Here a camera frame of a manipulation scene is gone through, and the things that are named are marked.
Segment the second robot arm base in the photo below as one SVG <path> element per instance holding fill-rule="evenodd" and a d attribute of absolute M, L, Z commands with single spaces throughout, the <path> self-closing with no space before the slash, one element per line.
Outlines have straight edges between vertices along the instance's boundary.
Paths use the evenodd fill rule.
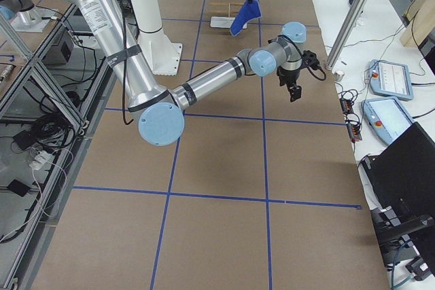
<path fill-rule="evenodd" d="M 50 20 L 43 12 L 33 0 L 1 0 L 1 15 L 17 32 L 42 33 Z"/>

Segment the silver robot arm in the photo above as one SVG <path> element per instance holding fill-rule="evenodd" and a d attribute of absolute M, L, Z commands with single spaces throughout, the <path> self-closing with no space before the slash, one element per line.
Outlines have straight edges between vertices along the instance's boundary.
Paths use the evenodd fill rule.
<path fill-rule="evenodd" d="M 153 145 L 175 142 L 184 131 L 184 110 L 229 83 L 250 73 L 264 77 L 279 72 L 293 87 L 303 64 L 307 30 L 299 22 L 289 22 L 268 45 L 242 50 L 170 90 L 155 76 L 177 72 L 182 46 L 165 35 L 158 0 L 130 0 L 138 35 L 127 27 L 117 0 L 66 1 L 78 6 L 123 85 L 141 137 Z"/>

